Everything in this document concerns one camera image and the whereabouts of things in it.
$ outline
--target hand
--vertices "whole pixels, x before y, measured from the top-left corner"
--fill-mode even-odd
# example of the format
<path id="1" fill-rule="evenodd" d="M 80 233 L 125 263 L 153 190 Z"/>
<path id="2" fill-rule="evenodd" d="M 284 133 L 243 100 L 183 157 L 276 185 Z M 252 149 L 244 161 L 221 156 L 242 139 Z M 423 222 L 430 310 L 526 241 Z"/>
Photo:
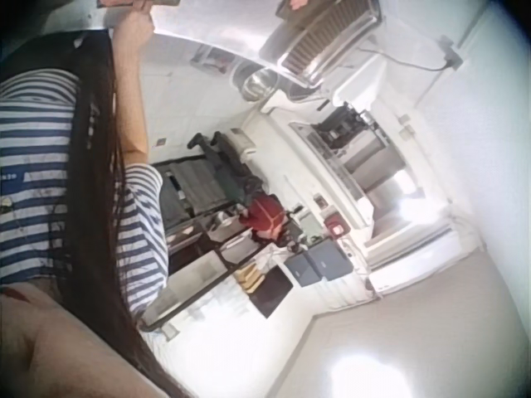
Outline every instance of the hand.
<path id="1" fill-rule="evenodd" d="M 153 35 L 154 25 L 149 12 L 152 0 L 134 0 L 133 8 L 115 28 L 113 50 L 116 56 L 138 56 L 140 49 Z"/>
<path id="2" fill-rule="evenodd" d="M 295 11 L 299 8 L 304 7 L 306 4 L 308 4 L 308 0 L 291 0 L 290 5 L 291 8 Z"/>

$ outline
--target striped shirt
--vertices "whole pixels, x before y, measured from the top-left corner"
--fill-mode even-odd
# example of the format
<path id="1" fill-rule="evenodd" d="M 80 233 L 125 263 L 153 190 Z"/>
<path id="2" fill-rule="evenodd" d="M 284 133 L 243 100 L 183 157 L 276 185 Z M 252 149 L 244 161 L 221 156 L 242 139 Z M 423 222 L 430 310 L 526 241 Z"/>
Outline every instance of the striped shirt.
<path id="1" fill-rule="evenodd" d="M 50 239 L 60 245 L 66 164 L 78 79 L 63 70 L 34 70 L 0 84 L 0 285 L 53 277 Z M 158 194 L 160 174 L 146 164 L 125 170 L 118 267 L 133 315 L 165 286 L 168 248 Z"/>

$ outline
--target black machine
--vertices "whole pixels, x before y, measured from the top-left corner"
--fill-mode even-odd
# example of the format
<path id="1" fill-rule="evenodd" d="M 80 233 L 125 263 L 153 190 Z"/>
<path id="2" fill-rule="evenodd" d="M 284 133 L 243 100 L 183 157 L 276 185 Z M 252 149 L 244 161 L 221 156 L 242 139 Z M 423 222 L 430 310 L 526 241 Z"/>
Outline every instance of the black machine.
<path id="1" fill-rule="evenodd" d="M 341 149 L 362 131 L 377 128 L 374 124 L 368 124 L 356 109 L 345 103 L 325 121 L 312 127 L 330 149 Z"/>

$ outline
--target stainless steel range hood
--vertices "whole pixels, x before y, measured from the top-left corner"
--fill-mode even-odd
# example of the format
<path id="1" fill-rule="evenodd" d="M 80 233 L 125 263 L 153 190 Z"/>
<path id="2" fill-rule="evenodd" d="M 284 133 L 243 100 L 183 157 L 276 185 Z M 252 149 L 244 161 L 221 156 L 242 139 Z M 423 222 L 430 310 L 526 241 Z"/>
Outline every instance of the stainless steel range hood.
<path id="1" fill-rule="evenodd" d="M 315 86 L 381 21 L 378 0 L 310 0 L 304 18 L 278 0 L 194 0 L 157 7 L 157 31 L 233 52 Z"/>

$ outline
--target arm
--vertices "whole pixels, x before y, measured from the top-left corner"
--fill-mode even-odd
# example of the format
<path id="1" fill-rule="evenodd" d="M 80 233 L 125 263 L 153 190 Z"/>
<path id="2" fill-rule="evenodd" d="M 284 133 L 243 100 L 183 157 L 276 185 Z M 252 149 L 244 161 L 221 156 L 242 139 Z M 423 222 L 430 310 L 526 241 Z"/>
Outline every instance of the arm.
<path id="1" fill-rule="evenodd" d="M 133 10 L 113 35 L 116 74 L 116 126 L 124 162 L 147 163 L 148 135 L 140 89 L 140 49 L 153 35 L 152 2 L 135 0 Z"/>

